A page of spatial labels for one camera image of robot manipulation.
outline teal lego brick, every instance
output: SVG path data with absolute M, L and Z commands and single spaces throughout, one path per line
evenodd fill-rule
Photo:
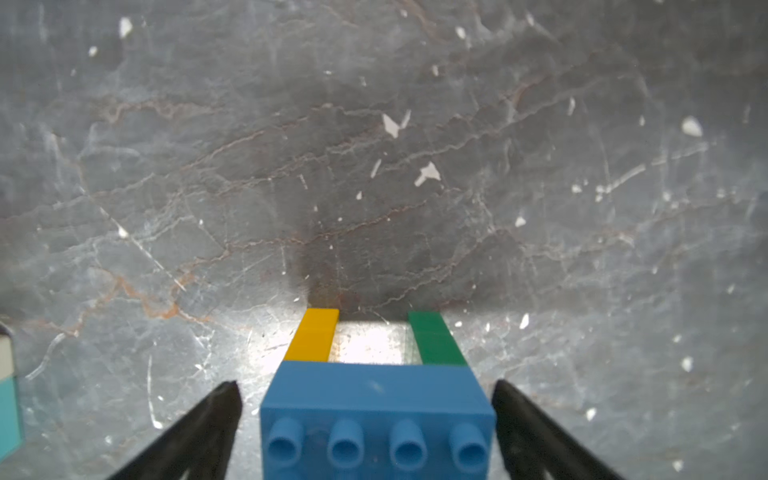
M 290 361 L 260 415 L 265 480 L 481 480 L 496 419 L 465 366 Z
M 13 377 L 0 381 L 0 461 L 22 444 L 22 426 Z

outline green lego brick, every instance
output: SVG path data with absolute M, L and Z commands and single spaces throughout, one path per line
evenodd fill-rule
M 424 365 L 467 365 L 450 333 L 423 333 L 416 336 L 416 344 Z
M 439 313 L 409 312 L 408 320 L 424 365 L 467 365 Z
M 408 312 L 408 321 L 415 335 L 420 333 L 442 333 L 450 335 L 451 332 L 437 312 Z

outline marble surface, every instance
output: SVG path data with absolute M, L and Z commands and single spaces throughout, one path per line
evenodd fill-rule
M 260 478 L 258 405 L 310 305 L 369 362 L 411 361 L 406 312 L 441 310 L 484 388 L 628 478 L 761 478 L 766 10 L 3 2 L 26 443 L 0 477 L 105 478 L 236 379 L 229 478 Z

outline white speck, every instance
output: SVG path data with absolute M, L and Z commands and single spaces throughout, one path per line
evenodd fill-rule
M 120 19 L 120 38 L 125 38 L 131 34 L 134 30 L 134 24 L 131 23 L 131 19 L 123 17 Z
M 686 372 L 690 372 L 692 369 L 694 369 L 694 359 L 693 357 L 685 357 L 682 362 L 680 362 L 680 366 L 683 367 L 683 370 Z
M 384 393 L 384 387 L 382 387 L 380 383 L 371 380 L 369 385 L 371 385 L 371 388 L 376 390 L 378 393 Z
M 408 126 L 408 122 L 411 121 L 411 110 L 406 110 L 406 114 L 402 117 L 402 121 L 400 121 L 400 130 L 405 130 Z
M 695 117 L 685 117 L 683 123 L 680 124 L 680 127 L 683 129 L 684 134 L 690 135 L 691 137 L 701 137 L 701 135 L 703 135 L 701 124 Z
M 376 176 L 376 172 L 379 171 L 379 167 L 382 165 L 382 159 L 378 159 L 376 163 L 373 165 L 373 170 L 371 170 L 371 178 L 374 178 Z
M 421 174 L 419 175 L 419 178 L 416 179 L 415 182 L 413 182 L 414 185 L 417 187 L 421 187 L 424 182 L 427 181 L 428 178 L 432 178 L 433 180 L 440 181 L 440 172 L 437 171 L 437 167 L 435 167 L 435 164 L 432 162 L 429 162 L 426 167 L 420 169 Z
M 400 126 L 387 114 L 382 114 L 382 120 L 384 121 L 384 130 L 386 133 L 392 135 L 392 138 L 397 138 L 400 132 Z
M 149 403 L 149 418 L 152 421 L 152 426 L 161 430 L 163 424 L 154 417 L 154 406 L 152 405 L 152 355 L 149 355 L 149 362 L 147 362 L 147 403 Z

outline lego stud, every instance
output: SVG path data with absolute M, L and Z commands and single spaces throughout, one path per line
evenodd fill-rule
M 334 468 L 355 468 L 362 463 L 364 454 L 360 424 L 348 419 L 334 423 L 328 438 L 328 462 Z
M 280 467 L 290 467 L 299 461 L 304 443 L 304 427 L 294 419 L 283 417 L 270 429 L 266 454 Z
M 479 473 L 488 463 L 488 446 L 480 429 L 471 423 L 459 423 L 448 437 L 453 463 L 461 473 Z
M 389 459 L 395 468 L 412 472 L 427 462 L 422 430 L 412 420 L 401 420 L 389 432 Z

